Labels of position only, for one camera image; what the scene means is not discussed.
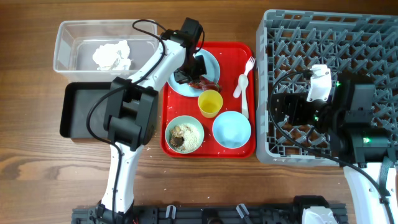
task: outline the red food item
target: red food item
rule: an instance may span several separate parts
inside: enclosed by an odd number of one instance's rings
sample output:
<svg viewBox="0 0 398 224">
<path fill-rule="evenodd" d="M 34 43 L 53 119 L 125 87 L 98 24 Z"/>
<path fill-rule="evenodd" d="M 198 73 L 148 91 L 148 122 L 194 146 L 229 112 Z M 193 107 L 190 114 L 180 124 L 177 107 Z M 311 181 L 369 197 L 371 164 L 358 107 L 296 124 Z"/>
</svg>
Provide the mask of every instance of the red food item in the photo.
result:
<svg viewBox="0 0 398 224">
<path fill-rule="evenodd" d="M 203 91 L 215 90 L 215 91 L 217 91 L 219 93 L 221 93 L 221 91 L 223 89 L 219 84 L 214 83 L 212 81 L 209 81 L 209 80 L 207 80 L 206 78 L 204 78 L 202 76 L 200 77 L 200 82 L 198 82 L 198 83 L 188 83 L 188 85 L 190 87 L 194 88 L 194 89 L 203 90 Z"/>
</svg>

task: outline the light green bowl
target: light green bowl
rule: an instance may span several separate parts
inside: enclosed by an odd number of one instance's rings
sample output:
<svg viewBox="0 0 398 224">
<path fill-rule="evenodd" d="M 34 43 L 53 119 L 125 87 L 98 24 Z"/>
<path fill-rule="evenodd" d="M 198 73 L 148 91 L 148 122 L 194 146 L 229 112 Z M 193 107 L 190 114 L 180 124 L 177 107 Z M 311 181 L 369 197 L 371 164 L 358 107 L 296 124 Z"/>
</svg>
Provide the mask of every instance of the light green bowl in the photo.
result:
<svg viewBox="0 0 398 224">
<path fill-rule="evenodd" d="M 190 152 L 179 152 L 179 151 L 176 150 L 175 147 L 171 146 L 171 144 L 170 144 L 170 140 L 171 140 L 170 130 L 172 128 L 176 127 L 177 125 L 181 125 L 181 124 L 192 124 L 192 125 L 194 125 L 197 128 L 197 130 L 199 132 L 199 142 L 200 142 L 200 144 L 199 144 L 199 146 L 196 149 L 194 149 L 194 150 L 192 150 Z M 184 116 L 178 116 L 178 117 L 174 118 L 173 120 L 171 120 L 170 123 L 166 127 L 166 131 L 165 131 L 164 135 L 165 135 L 165 138 L 166 138 L 167 145 L 171 149 L 173 149 L 173 151 L 175 151 L 177 153 L 180 153 L 180 154 L 188 154 L 188 153 L 196 151 L 201 146 L 201 144 L 203 142 L 203 139 L 205 138 L 205 130 L 203 129 L 203 126 L 201 125 L 201 123 L 196 118 L 184 115 Z"/>
</svg>

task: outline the yellow cup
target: yellow cup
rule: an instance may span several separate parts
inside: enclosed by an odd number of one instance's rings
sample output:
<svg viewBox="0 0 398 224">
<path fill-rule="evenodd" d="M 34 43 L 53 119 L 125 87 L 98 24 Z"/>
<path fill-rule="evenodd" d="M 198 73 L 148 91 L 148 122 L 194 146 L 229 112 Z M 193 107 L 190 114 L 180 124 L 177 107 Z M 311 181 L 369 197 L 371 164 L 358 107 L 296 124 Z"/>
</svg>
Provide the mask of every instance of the yellow cup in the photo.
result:
<svg viewBox="0 0 398 224">
<path fill-rule="evenodd" d="M 205 118 L 214 118 L 223 106 L 223 97 L 215 90 L 206 90 L 199 96 L 198 106 Z"/>
</svg>

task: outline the white crumpled tissue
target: white crumpled tissue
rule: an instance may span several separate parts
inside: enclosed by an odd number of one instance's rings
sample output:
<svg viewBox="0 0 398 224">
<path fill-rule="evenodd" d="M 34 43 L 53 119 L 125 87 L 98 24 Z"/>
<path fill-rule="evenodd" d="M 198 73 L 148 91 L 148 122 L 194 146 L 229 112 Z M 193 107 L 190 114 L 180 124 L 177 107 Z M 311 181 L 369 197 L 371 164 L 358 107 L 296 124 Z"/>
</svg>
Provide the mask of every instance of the white crumpled tissue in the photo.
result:
<svg viewBox="0 0 398 224">
<path fill-rule="evenodd" d="M 119 41 L 117 44 L 101 45 L 95 50 L 93 60 L 99 65 L 97 70 L 129 70 L 131 60 L 130 47 L 126 40 Z"/>
</svg>

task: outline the rice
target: rice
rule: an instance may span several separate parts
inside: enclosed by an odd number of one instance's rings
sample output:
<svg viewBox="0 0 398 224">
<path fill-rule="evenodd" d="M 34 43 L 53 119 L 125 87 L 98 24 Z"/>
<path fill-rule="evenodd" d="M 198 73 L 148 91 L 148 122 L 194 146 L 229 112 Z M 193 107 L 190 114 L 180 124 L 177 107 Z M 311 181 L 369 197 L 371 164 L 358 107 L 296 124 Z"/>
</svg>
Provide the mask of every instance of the rice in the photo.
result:
<svg viewBox="0 0 398 224">
<path fill-rule="evenodd" d="M 192 124 L 181 124 L 179 128 L 183 131 L 182 137 L 184 142 L 176 150 L 180 152 L 191 152 L 200 146 L 199 131 L 197 127 Z"/>
</svg>

